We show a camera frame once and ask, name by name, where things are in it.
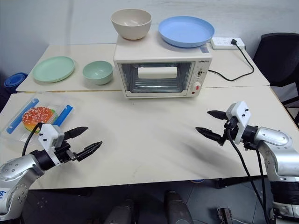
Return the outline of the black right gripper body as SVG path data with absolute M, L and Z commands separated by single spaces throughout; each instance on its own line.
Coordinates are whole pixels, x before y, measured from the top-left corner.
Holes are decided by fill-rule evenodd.
M 236 135 L 239 130 L 237 123 L 238 123 L 238 119 L 236 117 L 232 117 L 230 120 L 228 120 L 225 123 L 225 125 L 224 125 L 225 129 L 224 129 L 223 136 L 219 140 L 219 144 L 221 146 L 224 145 L 226 140 L 230 140 L 230 139 L 235 140 Z

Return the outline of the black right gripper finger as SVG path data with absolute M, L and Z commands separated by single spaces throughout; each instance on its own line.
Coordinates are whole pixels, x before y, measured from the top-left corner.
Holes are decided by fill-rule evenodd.
M 214 133 L 212 130 L 203 127 L 195 127 L 195 129 L 202 134 L 204 137 L 216 141 L 217 143 L 223 143 L 223 138 L 221 135 Z
M 226 112 L 218 111 L 218 110 L 211 110 L 207 112 L 209 115 L 213 116 L 214 118 L 220 120 L 227 120 Z

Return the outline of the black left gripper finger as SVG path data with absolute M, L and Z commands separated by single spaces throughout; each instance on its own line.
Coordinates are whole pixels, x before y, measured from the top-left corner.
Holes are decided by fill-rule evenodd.
M 88 129 L 86 126 L 76 127 L 64 133 L 64 140 L 73 139 Z
M 82 161 L 83 159 L 87 158 L 88 156 L 92 155 L 101 145 L 102 141 L 93 143 L 84 148 L 84 150 L 78 154 L 76 154 L 76 160 Z

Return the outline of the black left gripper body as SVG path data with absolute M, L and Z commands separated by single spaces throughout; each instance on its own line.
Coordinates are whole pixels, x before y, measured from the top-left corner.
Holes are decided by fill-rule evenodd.
M 55 148 L 55 155 L 60 163 L 67 163 L 77 159 L 77 155 L 71 151 L 71 146 L 66 140 L 63 140 L 60 147 Z

